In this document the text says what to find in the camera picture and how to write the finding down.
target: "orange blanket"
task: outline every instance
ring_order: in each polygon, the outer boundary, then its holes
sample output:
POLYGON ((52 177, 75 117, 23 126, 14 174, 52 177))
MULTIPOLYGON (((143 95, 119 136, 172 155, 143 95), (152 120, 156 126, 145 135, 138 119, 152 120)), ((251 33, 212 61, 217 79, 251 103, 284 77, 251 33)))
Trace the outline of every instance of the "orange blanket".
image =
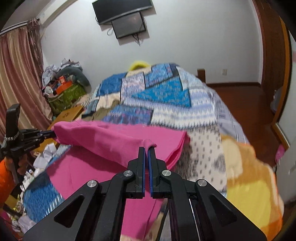
POLYGON ((284 203, 272 168, 256 158, 254 148, 221 135, 227 175, 227 199, 259 227, 268 240, 282 228, 284 203))

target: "wooden floor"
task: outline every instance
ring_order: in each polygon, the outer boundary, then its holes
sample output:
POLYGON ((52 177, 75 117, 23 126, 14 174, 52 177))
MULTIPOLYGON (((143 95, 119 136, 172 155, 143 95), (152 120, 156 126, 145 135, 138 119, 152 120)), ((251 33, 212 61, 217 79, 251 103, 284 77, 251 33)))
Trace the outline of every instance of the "wooden floor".
POLYGON ((271 130, 273 114, 263 90, 258 86, 214 87, 241 124, 259 160, 275 165, 279 141, 271 130))

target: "monitor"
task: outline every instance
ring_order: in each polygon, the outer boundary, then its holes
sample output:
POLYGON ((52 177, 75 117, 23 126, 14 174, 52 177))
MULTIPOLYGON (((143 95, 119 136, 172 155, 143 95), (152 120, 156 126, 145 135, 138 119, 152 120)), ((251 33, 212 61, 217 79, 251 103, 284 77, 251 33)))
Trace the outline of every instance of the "monitor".
POLYGON ((112 21, 112 26, 117 39, 146 31, 143 17, 140 12, 117 18, 112 21))
POLYGON ((99 24, 110 22, 121 16, 152 8, 151 0, 97 0, 93 2, 99 24))

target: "curtain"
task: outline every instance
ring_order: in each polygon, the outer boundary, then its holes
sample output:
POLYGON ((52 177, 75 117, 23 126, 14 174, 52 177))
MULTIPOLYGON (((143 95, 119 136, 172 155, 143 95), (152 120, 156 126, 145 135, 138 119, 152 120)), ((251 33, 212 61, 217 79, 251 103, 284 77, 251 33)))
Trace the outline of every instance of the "curtain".
POLYGON ((5 135, 6 110, 20 103, 19 129, 46 130, 52 112, 41 93, 42 52, 37 30, 24 26, 0 36, 0 142, 5 135))
POLYGON ((38 76, 40 77, 38 83, 42 88, 42 74, 43 74, 43 56, 41 49, 41 38, 40 38, 40 25, 36 18, 30 19, 28 22, 28 38, 30 49, 35 63, 38 76))

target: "pink towel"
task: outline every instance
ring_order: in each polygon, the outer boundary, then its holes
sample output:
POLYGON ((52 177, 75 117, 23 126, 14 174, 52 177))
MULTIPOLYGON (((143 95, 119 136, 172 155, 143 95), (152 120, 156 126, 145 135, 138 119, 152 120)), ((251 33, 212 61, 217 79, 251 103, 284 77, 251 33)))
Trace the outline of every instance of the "pink towel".
MULTIPOLYGON (((184 131, 101 121, 58 122, 53 130, 59 143, 73 145, 47 169, 52 184, 65 199, 89 180, 107 181, 126 170, 128 162, 138 157, 140 146, 147 151, 157 144, 156 157, 172 169, 184 142, 189 141, 184 131)), ((126 201, 129 215, 123 219, 123 235, 142 240, 157 217, 162 200, 152 199, 148 187, 146 177, 145 198, 126 201)))

